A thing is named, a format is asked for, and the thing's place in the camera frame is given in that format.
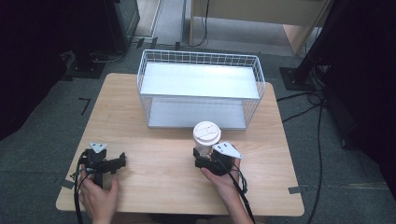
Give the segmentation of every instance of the person's left hand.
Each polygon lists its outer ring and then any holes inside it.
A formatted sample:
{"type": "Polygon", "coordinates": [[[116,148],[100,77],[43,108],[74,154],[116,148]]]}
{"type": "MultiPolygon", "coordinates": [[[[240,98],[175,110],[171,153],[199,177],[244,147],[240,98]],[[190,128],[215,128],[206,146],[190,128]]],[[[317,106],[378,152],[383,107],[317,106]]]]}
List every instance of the person's left hand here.
{"type": "Polygon", "coordinates": [[[117,175],[113,175],[112,177],[110,191],[101,189],[99,186],[95,185],[92,180],[87,177],[85,171],[81,172],[78,180],[78,185],[79,184],[81,184],[81,193],[78,195],[78,198],[84,205],[90,218],[92,218],[92,224],[111,223],[111,219],[117,207],[119,190],[119,179],[117,175]]]}

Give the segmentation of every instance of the white plastic part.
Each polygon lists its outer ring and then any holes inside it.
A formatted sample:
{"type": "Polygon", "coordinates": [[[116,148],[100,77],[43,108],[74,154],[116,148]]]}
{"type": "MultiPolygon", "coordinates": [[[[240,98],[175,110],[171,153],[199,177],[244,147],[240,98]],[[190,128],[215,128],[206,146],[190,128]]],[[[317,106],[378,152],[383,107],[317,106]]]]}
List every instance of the white plastic part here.
{"type": "Polygon", "coordinates": [[[107,147],[107,143],[90,142],[90,147],[93,149],[93,151],[95,151],[96,153],[99,153],[107,147]]]}
{"type": "Polygon", "coordinates": [[[243,156],[233,147],[229,142],[222,142],[212,146],[218,153],[237,159],[242,159],[243,156]]]}

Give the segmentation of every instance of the black tape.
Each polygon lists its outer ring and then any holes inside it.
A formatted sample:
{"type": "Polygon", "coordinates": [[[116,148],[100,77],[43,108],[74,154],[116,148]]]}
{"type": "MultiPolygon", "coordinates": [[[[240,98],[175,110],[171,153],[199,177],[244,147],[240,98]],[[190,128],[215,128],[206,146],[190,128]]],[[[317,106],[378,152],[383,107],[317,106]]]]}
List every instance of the black tape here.
{"type": "Polygon", "coordinates": [[[137,42],[136,48],[139,49],[143,46],[143,43],[145,43],[145,38],[139,39],[139,42],[137,42]]]}
{"type": "Polygon", "coordinates": [[[300,187],[289,188],[289,194],[301,193],[300,187]]]}
{"type": "Polygon", "coordinates": [[[85,106],[84,106],[84,109],[82,110],[82,112],[81,112],[81,115],[84,115],[84,113],[85,113],[85,111],[87,110],[87,108],[88,108],[88,105],[90,104],[90,102],[91,102],[91,99],[85,99],[85,98],[78,98],[79,100],[85,100],[85,101],[87,101],[87,103],[85,104],[85,106]]]}
{"type": "Polygon", "coordinates": [[[155,46],[157,45],[157,40],[158,40],[158,37],[155,37],[152,39],[151,45],[149,46],[150,49],[155,49],[155,46]]]}
{"type": "Polygon", "coordinates": [[[72,189],[74,187],[74,182],[64,179],[60,185],[64,188],[72,189]]]}
{"type": "Polygon", "coordinates": [[[180,49],[180,42],[176,42],[175,44],[175,50],[179,50],[180,49]]]}

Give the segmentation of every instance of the black equipment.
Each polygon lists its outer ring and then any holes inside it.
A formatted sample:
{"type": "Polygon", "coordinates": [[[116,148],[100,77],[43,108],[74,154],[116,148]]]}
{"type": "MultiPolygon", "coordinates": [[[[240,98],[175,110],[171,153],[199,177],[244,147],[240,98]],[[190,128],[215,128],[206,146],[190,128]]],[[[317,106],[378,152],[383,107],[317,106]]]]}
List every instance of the black equipment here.
{"type": "Polygon", "coordinates": [[[203,157],[200,155],[199,151],[194,148],[192,154],[195,157],[195,167],[205,167],[214,175],[225,175],[233,168],[233,158],[222,155],[216,150],[213,150],[212,153],[203,157]]]}
{"type": "Polygon", "coordinates": [[[99,78],[110,54],[129,48],[140,21],[136,0],[70,0],[60,26],[76,59],[67,76],[99,78]]]}
{"type": "Polygon", "coordinates": [[[81,183],[87,178],[89,175],[94,175],[93,183],[95,183],[100,188],[103,187],[103,174],[110,172],[111,174],[115,174],[118,169],[124,167],[126,165],[126,156],[125,153],[122,152],[119,158],[107,161],[106,160],[106,149],[103,149],[99,152],[95,152],[93,149],[85,149],[85,151],[81,154],[78,159],[77,169],[74,174],[71,175],[75,180],[74,185],[74,200],[76,206],[76,214],[78,218],[78,223],[82,224],[82,216],[81,210],[79,208],[78,201],[78,192],[81,183]],[[79,166],[81,164],[85,165],[84,170],[80,170],[79,166]],[[81,171],[87,172],[87,176],[81,180],[80,184],[78,184],[78,175],[81,171]]]}
{"type": "Polygon", "coordinates": [[[329,68],[321,80],[342,147],[375,161],[396,199],[395,15],[395,1],[333,1],[318,39],[290,77],[306,83],[313,69],[329,68]]]}

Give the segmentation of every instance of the cup lid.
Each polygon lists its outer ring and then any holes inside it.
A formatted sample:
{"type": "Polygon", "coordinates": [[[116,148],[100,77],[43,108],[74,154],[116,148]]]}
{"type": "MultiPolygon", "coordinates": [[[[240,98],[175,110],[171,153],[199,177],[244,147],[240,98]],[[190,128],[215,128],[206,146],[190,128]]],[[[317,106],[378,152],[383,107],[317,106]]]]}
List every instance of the cup lid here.
{"type": "Polygon", "coordinates": [[[193,131],[195,140],[206,146],[216,144],[220,139],[220,134],[221,130],[218,125],[210,121],[198,123],[193,131]]]}

